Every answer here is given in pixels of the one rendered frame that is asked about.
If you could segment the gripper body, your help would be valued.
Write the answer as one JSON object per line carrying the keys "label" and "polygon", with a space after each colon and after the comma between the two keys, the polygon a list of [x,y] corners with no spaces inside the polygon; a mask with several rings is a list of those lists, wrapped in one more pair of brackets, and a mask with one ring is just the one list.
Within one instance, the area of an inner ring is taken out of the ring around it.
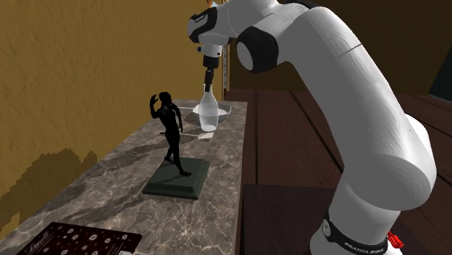
{"label": "gripper body", "polygon": [[208,70],[217,69],[219,67],[219,57],[203,56],[203,66]]}

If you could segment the dark box with pale dots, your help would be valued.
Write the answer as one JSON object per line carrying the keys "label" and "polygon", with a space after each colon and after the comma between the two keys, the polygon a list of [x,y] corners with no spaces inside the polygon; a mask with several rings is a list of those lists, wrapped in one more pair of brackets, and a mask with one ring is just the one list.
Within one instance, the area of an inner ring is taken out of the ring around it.
{"label": "dark box with pale dots", "polygon": [[133,255],[141,234],[51,222],[16,255]]}

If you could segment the black figure on green base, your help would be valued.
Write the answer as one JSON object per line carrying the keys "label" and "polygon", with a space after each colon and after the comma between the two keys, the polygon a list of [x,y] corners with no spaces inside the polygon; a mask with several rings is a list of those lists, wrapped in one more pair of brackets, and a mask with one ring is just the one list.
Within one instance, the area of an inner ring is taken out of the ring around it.
{"label": "black figure on green base", "polygon": [[180,157],[180,133],[183,123],[179,108],[168,92],[153,95],[150,112],[163,124],[169,144],[167,155],[142,190],[147,195],[197,200],[203,188],[210,162],[204,159]]}

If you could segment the clear glass bottle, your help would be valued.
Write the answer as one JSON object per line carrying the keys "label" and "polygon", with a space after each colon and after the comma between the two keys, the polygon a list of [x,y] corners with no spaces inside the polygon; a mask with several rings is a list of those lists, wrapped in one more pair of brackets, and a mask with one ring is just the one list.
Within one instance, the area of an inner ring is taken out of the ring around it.
{"label": "clear glass bottle", "polygon": [[218,126],[218,103],[212,93],[211,85],[204,85],[204,95],[198,106],[199,121],[204,132],[214,132]]}

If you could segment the white shallow bowl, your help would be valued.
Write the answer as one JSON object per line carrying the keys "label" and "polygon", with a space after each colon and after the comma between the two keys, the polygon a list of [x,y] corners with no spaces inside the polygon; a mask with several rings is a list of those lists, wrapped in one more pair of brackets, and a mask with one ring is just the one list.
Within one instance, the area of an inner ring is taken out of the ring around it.
{"label": "white shallow bowl", "polygon": [[[199,118],[199,105],[197,104],[193,110],[192,113]],[[221,123],[223,121],[225,121],[229,114],[232,111],[232,107],[229,104],[223,104],[222,102],[218,103],[218,122]]]}

